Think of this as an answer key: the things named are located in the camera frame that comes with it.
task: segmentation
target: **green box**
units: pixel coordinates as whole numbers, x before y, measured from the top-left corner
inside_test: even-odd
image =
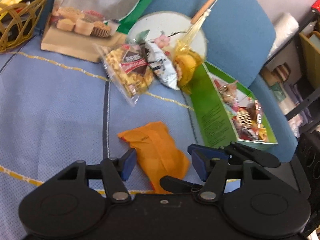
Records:
[[[189,83],[191,89],[190,97],[204,144],[208,147],[217,148],[220,146],[227,146],[231,141],[238,141],[239,143],[260,150],[266,150],[270,146],[276,145],[278,142],[265,116],[263,116],[262,124],[267,130],[269,142],[255,142],[239,139],[236,128],[229,118],[220,93],[210,78],[209,72],[227,83],[235,81],[234,78],[206,61],[196,69],[194,76]],[[241,83],[237,83],[237,88],[245,95],[256,99],[253,93]]]

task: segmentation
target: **orange snack bag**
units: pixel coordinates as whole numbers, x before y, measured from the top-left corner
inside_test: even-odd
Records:
[[[160,179],[163,176],[183,179],[187,174],[190,161],[176,148],[164,123],[148,123],[119,133],[118,137],[129,142],[130,147],[137,150],[138,163],[149,177],[156,193],[169,193],[160,186]]]

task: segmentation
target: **woven basket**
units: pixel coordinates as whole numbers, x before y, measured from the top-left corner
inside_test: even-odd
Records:
[[[8,12],[12,17],[7,27],[4,27],[0,21],[0,35],[2,34],[0,38],[0,52],[14,49],[32,37],[46,2],[47,0],[35,0],[29,5],[26,3],[16,3],[9,6],[0,3],[0,14]],[[8,34],[13,33],[13,31],[18,32],[18,36],[15,40],[8,41]]]

